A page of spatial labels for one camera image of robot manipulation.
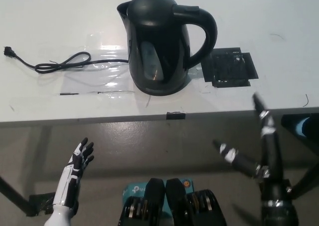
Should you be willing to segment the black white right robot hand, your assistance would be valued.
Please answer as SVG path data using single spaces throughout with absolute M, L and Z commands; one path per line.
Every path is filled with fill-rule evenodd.
M 292 197 L 287 190 L 287 181 L 284 179 L 279 135 L 274 118 L 259 94 L 254 93 L 252 99 L 261 124 L 261 161 L 255 162 L 236 148 L 218 140 L 213 140 L 212 145 L 233 169 L 260 181 L 261 200 L 265 204 L 273 207 L 291 204 Z

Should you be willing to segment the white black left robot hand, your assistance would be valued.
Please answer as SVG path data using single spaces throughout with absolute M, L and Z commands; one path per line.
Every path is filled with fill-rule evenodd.
M 88 143 L 84 138 L 72 153 L 69 162 L 64 167 L 58 187 L 55 192 L 53 205 L 65 206 L 73 209 L 78 204 L 80 181 L 84 171 L 94 156 L 92 155 L 94 143 Z

